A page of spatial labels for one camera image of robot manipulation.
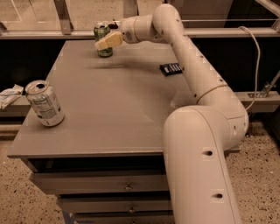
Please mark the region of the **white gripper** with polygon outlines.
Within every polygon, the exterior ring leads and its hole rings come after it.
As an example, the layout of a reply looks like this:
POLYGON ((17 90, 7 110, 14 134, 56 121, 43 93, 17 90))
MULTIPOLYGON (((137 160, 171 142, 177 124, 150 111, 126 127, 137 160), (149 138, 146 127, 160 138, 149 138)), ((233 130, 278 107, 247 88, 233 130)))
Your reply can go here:
POLYGON ((120 31, 113 31, 107 34, 105 37, 100 38, 95 44, 97 50, 104 50, 110 47, 120 46, 123 41, 129 44, 137 42, 135 34, 135 22, 136 17, 128 17, 121 20, 119 25, 116 21, 108 24, 108 27, 113 30, 120 28, 120 31))

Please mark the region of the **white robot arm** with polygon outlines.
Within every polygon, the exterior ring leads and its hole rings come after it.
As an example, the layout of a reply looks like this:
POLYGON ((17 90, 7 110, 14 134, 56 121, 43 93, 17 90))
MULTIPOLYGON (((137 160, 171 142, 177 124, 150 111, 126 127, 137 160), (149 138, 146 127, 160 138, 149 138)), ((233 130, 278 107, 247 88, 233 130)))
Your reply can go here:
POLYGON ((245 136, 249 117, 233 90, 187 36, 168 3, 149 16, 122 20, 96 43, 165 41, 171 46, 195 103, 173 111, 164 123, 164 164, 176 224, 242 224, 225 151, 245 136))

